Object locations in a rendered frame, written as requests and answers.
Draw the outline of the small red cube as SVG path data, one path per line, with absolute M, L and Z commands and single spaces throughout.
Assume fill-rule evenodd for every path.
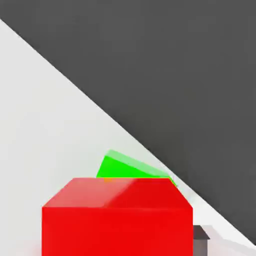
M 41 256 L 193 256 L 193 208 L 168 178 L 74 178 L 41 227 Z

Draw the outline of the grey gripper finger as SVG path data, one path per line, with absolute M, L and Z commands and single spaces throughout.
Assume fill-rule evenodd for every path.
M 254 249 L 222 238 L 211 225 L 194 225 L 193 256 L 254 256 Z

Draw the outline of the small green cube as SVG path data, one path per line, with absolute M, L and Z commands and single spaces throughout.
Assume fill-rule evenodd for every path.
M 171 176 L 160 169 L 110 149 L 104 156 L 97 178 L 167 178 L 177 187 Z

